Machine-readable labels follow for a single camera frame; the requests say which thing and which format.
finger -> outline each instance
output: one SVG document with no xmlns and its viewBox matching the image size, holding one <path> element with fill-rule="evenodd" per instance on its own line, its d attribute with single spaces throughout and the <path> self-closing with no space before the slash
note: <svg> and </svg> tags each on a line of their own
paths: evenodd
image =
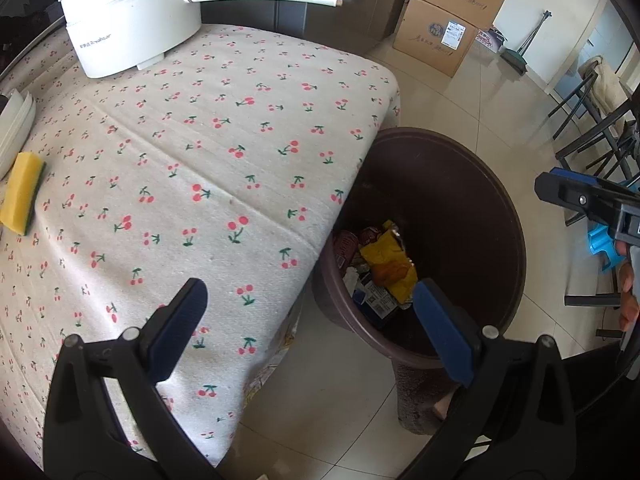
<svg viewBox="0 0 640 480">
<path fill-rule="evenodd" d="M 620 256 L 626 256 L 627 258 L 629 257 L 629 245 L 626 242 L 623 242 L 621 240 L 616 240 L 615 247 L 616 247 L 616 252 Z"/>
<path fill-rule="evenodd" d="M 629 292 L 634 284 L 634 269 L 629 262 L 625 262 L 620 267 L 619 281 L 622 292 Z"/>
<path fill-rule="evenodd" d="M 629 292 L 620 294 L 620 328 L 626 332 L 630 325 L 638 319 L 638 301 Z"/>
</svg>

tablecloth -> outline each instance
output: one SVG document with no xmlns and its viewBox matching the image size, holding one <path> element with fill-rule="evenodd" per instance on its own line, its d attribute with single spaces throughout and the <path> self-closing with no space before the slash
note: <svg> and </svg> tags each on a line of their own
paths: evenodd
<svg viewBox="0 0 640 480">
<path fill-rule="evenodd" d="M 376 132 L 398 120 L 392 73 L 308 41 L 205 25 L 148 70 L 92 80 L 59 30 L 0 82 L 13 87 L 36 98 L 23 151 L 46 169 L 28 234 L 1 235 L 2 420 L 41 464 L 62 340 L 142 326 L 194 276 L 209 305 L 158 392 L 219 462 L 291 342 L 291 307 Z M 149 456 L 113 382 L 129 443 Z"/>
</svg>

stacked plates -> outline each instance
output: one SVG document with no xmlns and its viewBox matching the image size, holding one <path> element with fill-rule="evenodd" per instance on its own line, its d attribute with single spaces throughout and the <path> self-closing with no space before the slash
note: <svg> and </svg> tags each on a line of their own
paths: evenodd
<svg viewBox="0 0 640 480">
<path fill-rule="evenodd" d="M 11 90 L 0 114 L 0 178 L 11 169 L 15 157 L 27 140 L 36 117 L 36 103 L 29 92 L 25 97 Z"/>
</svg>

trash can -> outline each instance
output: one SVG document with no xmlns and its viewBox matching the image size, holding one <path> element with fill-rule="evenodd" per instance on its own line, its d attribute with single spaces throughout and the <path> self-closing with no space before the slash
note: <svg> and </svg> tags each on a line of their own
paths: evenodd
<svg viewBox="0 0 640 480">
<path fill-rule="evenodd" d="M 334 231 L 357 232 L 389 219 L 418 278 L 433 278 L 479 326 L 507 329 L 524 289 L 524 236 L 507 191 L 482 160 L 436 132 L 380 132 Z M 442 367 L 412 308 L 398 311 L 380 331 L 369 323 L 342 282 L 332 237 L 314 268 L 312 289 L 328 319 L 381 354 L 411 368 Z"/>
</svg>

yellow sponge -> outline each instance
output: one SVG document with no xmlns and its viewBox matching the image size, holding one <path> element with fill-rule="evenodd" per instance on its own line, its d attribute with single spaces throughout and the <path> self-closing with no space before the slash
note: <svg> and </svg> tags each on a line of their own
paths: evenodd
<svg viewBox="0 0 640 480">
<path fill-rule="evenodd" d="M 0 222 L 16 234 L 26 234 L 43 167 L 44 161 L 35 153 L 21 152 L 15 159 L 0 210 Z"/>
</svg>

